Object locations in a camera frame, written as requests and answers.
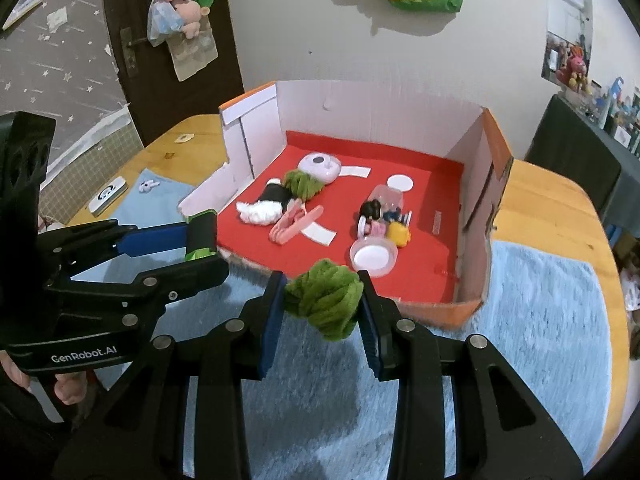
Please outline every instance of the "pink clip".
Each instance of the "pink clip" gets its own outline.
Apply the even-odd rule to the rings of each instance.
[[[286,213],[278,220],[269,232],[269,240],[276,244],[284,245],[297,235],[305,227],[309,227],[320,218],[324,208],[319,205],[312,211],[305,213],[302,207],[302,200],[297,199],[289,205]]]

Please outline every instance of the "star pattern wallpaper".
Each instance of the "star pattern wallpaper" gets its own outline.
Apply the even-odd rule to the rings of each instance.
[[[55,118],[50,162],[125,104],[102,0],[42,0],[0,34],[0,114]]]

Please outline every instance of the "dark green cloth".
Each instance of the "dark green cloth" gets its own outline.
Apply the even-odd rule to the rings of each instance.
[[[640,161],[563,97],[549,101],[525,160],[579,184],[603,225],[640,237]]]

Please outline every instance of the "white round disc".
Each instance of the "white round disc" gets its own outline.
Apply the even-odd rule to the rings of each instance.
[[[411,180],[411,177],[406,175],[391,175],[386,184],[393,189],[397,189],[398,191],[406,192],[411,191],[414,186],[414,181]]]
[[[379,245],[361,248],[353,259],[354,263],[365,270],[380,270],[389,263],[389,251]]]

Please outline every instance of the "white cotton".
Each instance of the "white cotton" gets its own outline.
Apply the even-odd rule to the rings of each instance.
[[[275,224],[282,216],[282,204],[265,200],[255,204],[236,202],[236,210],[245,224],[270,225]]]

